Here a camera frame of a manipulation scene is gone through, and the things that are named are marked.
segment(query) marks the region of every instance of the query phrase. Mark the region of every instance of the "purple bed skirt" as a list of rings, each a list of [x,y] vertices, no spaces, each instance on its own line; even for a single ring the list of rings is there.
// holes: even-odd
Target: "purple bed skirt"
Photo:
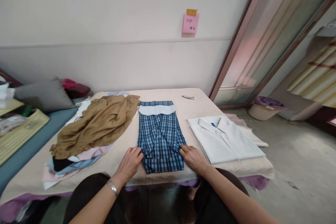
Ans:
[[[248,184],[253,186],[256,190],[262,190],[264,189],[269,179],[262,177],[260,175],[254,175],[254,176],[248,176],[248,177],[240,177],[240,180],[245,180]],[[181,186],[190,186],[190,187],[197,187],[200,180],[193,179],[193,180],[187,180],[179,183],[165,183],[165,184],[153,184],[153,185],[143,185],[146,188],[153,189],[158,187],[165,187],[165,188],[173,188],[177,185]],[[138,185],[132,185],[132,186],[126,186],[126,191],[133,191],[136,188],[140,186]],[[51,195],[34,195],[34,194],[23,194],[15,199],[12,199],[11,201],[3,204],[0,206],[0,219],[5,222],[13,222],[15,218],[17,217],[19,211],[21,208],[28,202],[32,200],[44,200],[50,196],[60,196],[60,197],[68,197],[72,194],[72,192],[66,192],[62,194],[51,194]]]

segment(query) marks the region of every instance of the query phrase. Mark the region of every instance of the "gray pillow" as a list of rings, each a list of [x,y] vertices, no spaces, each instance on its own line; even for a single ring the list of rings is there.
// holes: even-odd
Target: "gray pillow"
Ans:
[[[46,114],[74,107],[58,77],[18,87],[14,97]]]

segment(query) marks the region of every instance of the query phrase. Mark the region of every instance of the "blue sheet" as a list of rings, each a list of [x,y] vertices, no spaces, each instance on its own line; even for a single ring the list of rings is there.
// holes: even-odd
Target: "blue sheet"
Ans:
[[[78,108],[75,107],[48,114],[49,122],[0,166],[0,195],[9,181],[76,114],[77,110]]]

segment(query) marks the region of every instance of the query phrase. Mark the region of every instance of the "plaid boxer shorts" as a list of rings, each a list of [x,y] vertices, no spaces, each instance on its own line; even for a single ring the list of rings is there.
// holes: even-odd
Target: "plaid boxer shorts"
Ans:
[[[138,147],[147,174],[183,170],[180,145],[186,144],[172,101],[140,102]]]

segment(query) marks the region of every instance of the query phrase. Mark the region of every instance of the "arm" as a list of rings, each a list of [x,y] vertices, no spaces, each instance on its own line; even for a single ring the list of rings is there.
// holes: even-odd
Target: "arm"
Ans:
[[[211,185],[238,223],[276,223],[253,199],[211,166],[194,146],[181,145],[180,154],[185,163]]]
[[[110,178],[118,193],[137,172],[144,156],[140,151],[141,148],[129,148],[116,173]],[[116,199],[117,197],[111,188],[104,185],[69,224],[103,224]]]

